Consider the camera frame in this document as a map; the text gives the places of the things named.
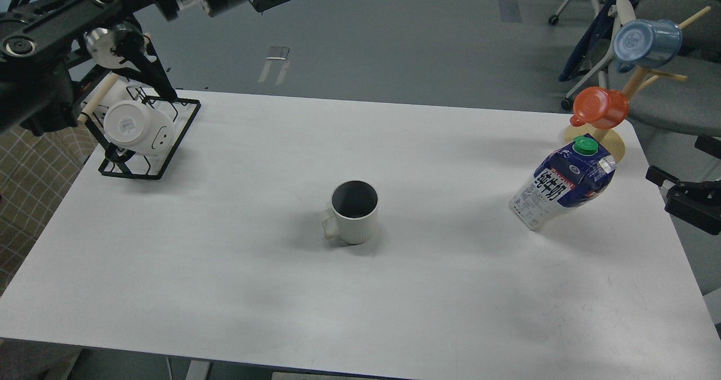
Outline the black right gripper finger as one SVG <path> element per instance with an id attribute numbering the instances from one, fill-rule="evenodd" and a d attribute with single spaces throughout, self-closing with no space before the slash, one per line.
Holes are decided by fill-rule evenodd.
<path id="1" fill-rule="evenodd" d="M 646 171 L 646 180 L 659 187 L 672 187 L 677 184 L 677 178 L 656 166 L 649 166 Z"/>
<path id="2" fill-rule="evenodd" d="M 700 135 L 696 138 L 695 148 L 716 159 L 721 159 L 721 141 L 719 138 Z"/>

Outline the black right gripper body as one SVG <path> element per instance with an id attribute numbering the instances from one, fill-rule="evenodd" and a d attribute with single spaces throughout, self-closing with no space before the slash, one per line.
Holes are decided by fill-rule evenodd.
<path id="1" fill-rule="evenodd" d="M 720 182 L 678 181 L 666 194 L 665 211 L 710 235 L 720 232 Z"/>

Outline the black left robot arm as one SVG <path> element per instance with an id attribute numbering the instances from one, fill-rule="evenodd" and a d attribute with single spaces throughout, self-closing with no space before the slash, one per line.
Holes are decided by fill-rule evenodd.
<path id="1" fill-rule="evenodd" d="M 2 13 L 2 133 L 35 136 L 74 128 L 80 101 L 113 72 L 145 83 L 165 101 L 177 93 L 152 62 L 136 12 L 156 6 L 171 21 L 193 5 L 208 16 L 249 2 L 264 12 L 291 0 L 11 0 Z"/>

